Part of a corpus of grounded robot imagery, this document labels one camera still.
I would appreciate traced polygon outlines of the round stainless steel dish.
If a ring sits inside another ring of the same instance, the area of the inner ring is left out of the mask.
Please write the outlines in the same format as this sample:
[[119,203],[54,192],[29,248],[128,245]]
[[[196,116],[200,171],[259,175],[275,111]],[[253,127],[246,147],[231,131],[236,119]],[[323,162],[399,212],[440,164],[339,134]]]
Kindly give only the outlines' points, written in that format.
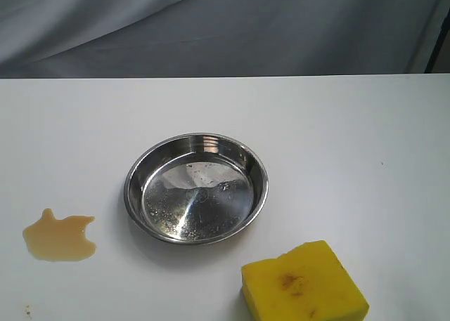
[[157,240],[214,244],[246,229],[261,212],[269,177],[243,143],[214,133],[187,133],[146,150],[123,187],[130,219]]

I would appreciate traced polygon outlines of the black stand pole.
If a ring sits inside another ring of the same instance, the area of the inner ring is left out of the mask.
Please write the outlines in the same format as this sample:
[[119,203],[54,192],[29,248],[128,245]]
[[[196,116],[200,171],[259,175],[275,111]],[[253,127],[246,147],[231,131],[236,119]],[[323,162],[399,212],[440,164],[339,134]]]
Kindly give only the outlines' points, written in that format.
[[433,43],[424,73],[449,73],[449,0],[438,0],[430,21],[429,35]]

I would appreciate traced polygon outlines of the brown liquid spill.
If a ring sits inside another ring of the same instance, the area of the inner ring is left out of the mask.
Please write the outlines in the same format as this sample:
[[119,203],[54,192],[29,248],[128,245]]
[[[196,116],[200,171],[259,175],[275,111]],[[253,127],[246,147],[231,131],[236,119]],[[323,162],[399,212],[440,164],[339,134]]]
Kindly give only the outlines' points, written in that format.
[[82,261],[96,252],[96,244],[86,238],[86,229],[94,221],[93,216],[57,219],[52,209],[46,208],[22,236],[28,251],[38,260]]

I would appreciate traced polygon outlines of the yellow sponge block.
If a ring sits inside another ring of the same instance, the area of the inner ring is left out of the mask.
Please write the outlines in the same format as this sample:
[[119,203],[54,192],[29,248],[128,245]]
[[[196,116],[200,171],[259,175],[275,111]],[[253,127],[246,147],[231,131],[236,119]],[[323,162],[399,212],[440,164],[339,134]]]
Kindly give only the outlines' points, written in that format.
[[323,240],[242,267],[255,320],[363,320],[369,304]]

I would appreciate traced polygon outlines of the grey backdrop cloth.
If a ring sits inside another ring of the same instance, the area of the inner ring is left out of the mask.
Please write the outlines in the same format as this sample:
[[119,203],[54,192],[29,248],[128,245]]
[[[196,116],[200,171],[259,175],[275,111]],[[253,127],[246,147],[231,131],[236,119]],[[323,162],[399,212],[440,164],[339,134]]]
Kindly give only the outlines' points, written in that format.
[[424,71],[449,0],[1,0],[3,78]]

